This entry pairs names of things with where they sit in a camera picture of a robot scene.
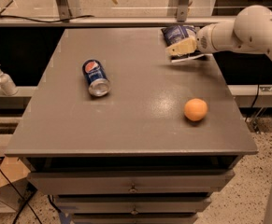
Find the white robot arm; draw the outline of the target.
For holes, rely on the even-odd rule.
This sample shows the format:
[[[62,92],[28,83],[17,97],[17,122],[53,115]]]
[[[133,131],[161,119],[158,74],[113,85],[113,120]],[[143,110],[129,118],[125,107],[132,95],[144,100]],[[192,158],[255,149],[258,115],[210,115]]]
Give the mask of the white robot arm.
[[[265,54],[272,62],[272,11],[263,6],[244,8],[230,20],[211,23],[195,32],[192,26],[173,26],[171,56],[184,56],[199,50],[203,54],[220,51]]]

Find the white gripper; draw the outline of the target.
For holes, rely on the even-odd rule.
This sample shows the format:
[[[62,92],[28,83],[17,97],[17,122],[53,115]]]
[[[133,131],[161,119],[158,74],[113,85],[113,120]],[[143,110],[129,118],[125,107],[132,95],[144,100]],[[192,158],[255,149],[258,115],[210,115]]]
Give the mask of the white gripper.
[[[221,32],[219,29],[218,23],[207,25],[196,33],[196,40],[193,37],[182,39],[167,47],[166,51],[171,56],[183,56],[194,53],[196,48],[205,54],[219,52],[221,51],[219,46],[219,34]]]

